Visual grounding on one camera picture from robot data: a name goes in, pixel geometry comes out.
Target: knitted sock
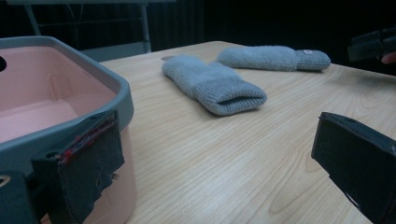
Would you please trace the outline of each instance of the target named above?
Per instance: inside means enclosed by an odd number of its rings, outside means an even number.
[[[253,109],[267,99],[262,89],[220,63],[205,64],[197,58],[179,55],[163,64],[163,73],[191,99],[217,115]]]
[[[321,51],[294,50],[283,46],[227,48],[219,54],[217,61],[233,68],[275,71],[320,71],[331,63]]]

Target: black object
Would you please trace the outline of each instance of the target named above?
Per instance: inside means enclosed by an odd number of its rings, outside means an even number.
[[[352,62],[380,58],[396,51],[396,27],[356,36],[347,51]]]
[[[6,60],[0,56],[0,72],[3,72],[7,67]]]
[[[0,172],[0,223],[38,223],[21,172]]]
[[[374,223],[396,223],[396,142],[354,119],[323,112],[312,158]]]
[[[15,216],[0,215],[0,223],[36,223],[47,212],[53,224],[82,223],[124,163],[118,125],[116,111],[91,116],[62,139],[49,139],[49,147],[31,159],[34,172],[28,178],[3,172],[10,178],[0,184],[0,214]],[[18,200],[8,197],[13,193]]]

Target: table surface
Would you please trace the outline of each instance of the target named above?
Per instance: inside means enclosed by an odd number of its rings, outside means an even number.
[[[127,223],[370,223],[311,150],[321,112],[396,138],[396,77],[332,64],[321,73],[236,69],[268,95],[258,110],[218,117],[161,71],[178,54],[213,62],[208,42],[103,65],[131,84],[137,206]]]

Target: sock cuff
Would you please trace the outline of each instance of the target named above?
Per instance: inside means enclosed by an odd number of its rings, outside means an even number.
[[[237,78],[235,71],[221,63],[205,64],[198,58],[188,55],[175,56],[163,64],[163,73],[171,78],[191,99],[195,99],[196,85],[220,78]]]
[[[195,86],[196,99],[210,112],[231,115],[265,103],[267,95],[259,87],[239,78],[210,80]]]
[[[330,66],[331,60],[327,54],[319,50],[302,49],[295,51],[298,70],[321,71]]]

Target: wooden table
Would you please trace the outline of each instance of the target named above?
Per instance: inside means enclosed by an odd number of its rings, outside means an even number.
[[[332,64],[322,73],[237,69],[268,101],[218,117],[161,71],[162,57],[209,63],[209,42],[103,65],[131,84],[137,206],[127,223],[370,223],[311,159],[322,111],[396,138],[396,77]]]

